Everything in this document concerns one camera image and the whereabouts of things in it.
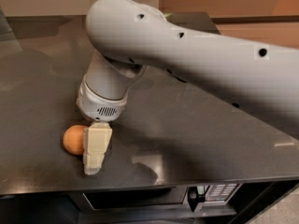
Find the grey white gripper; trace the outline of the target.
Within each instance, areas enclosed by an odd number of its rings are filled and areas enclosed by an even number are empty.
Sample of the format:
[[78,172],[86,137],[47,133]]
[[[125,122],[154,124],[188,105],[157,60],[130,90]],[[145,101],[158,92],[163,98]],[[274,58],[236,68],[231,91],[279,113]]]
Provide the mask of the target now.
[[126,105],[127,96],[120,100],[103,98],[89,88],[86,77],[83,77],[77,106],[85,119],[95,121],[83,132],[83,165],[86,175],[95,175],[100,171],[112,136],[112,129],[107,122],[117,119]]

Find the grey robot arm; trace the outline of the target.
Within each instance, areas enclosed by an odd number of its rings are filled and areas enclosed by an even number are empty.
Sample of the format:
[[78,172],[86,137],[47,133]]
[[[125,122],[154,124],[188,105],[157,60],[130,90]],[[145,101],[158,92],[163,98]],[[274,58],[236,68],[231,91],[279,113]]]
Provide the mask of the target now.
[[77,105],[91,122],[117,119],[130,87],[153,66],[299,134],[298,49],[180,27],[133,0],[97,0],[86,30],[94,54]]

